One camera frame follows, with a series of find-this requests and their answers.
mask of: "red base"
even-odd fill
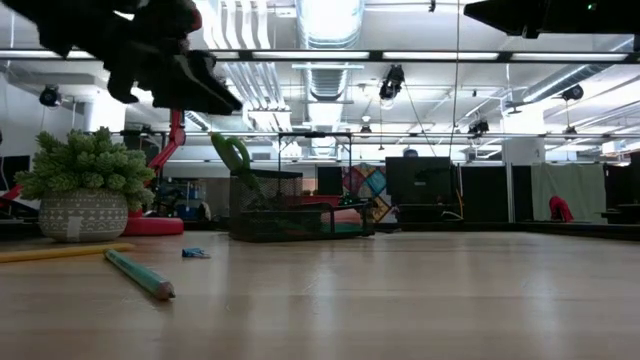
[[[182,233],[184,233],[182,219],[130,217],[122,236],[161,236]]]

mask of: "security camera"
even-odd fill
[[[47,85],[40,93],[40,104],[46,107],[58,107],[62,104],[62,95],[58,92],[57,85]]]

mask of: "table surface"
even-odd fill
[[[2,359],[640,353],[635,243],[525,233],[247,244],[200,232],[125,241],[138,245],[130,257],[171,280],[176,299],[151,299],[101,255],[2,264]],[[212,258],[182,259],[186,247]]]

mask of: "yellow pencil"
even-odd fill
[[[102,254],[105,250],[109,249],[117,251],[129,251],[134,247],[135,245],[128,243],[113,243],[106,245],[73,246],[46,250],[0,252],[0,263]]]

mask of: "computer monitor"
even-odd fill
[[[450,204],[453,195],[448,157],[386,158],[387,194],[394,204]]]

